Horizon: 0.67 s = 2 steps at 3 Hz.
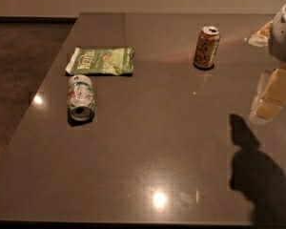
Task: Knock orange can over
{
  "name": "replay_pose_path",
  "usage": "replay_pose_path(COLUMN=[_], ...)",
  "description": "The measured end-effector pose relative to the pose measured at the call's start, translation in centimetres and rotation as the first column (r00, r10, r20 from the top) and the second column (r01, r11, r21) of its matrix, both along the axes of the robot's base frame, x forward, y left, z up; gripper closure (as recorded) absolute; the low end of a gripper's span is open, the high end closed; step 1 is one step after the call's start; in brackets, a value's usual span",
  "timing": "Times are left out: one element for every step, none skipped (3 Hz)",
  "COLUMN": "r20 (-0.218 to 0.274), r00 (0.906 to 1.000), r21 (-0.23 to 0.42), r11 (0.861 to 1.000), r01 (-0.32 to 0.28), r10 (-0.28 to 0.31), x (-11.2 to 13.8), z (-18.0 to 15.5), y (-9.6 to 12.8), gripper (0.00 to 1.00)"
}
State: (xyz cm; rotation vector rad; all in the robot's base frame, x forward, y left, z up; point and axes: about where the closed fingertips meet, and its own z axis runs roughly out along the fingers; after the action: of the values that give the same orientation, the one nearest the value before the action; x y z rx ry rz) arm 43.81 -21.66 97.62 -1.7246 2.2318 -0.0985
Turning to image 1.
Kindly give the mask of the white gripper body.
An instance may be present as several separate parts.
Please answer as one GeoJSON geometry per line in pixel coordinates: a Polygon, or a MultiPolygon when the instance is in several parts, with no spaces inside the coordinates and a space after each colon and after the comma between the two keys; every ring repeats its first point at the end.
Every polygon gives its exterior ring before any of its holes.
{"type": "Polygon", "coordinates": [[[286,61],[286,3],[274,17],[269,36],[269,53],[286,61]]]}

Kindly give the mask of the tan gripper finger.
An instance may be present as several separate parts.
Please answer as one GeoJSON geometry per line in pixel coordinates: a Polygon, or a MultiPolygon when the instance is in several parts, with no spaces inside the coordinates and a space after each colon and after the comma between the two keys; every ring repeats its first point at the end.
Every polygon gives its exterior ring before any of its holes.
{"type": "Polygon", "coordinates": [[[274,119],[286,105],[286,62],[273,70],[265,69],[257,84],[249,120],[264,125],[274,119]]]}
{"type": "Polygon", "coordinates": [[[249,44],[256,47],[266,47],[269,42],[270,30],[273,21],[266,23],[261,29],[255,32],[249,39],[249,44]]]}

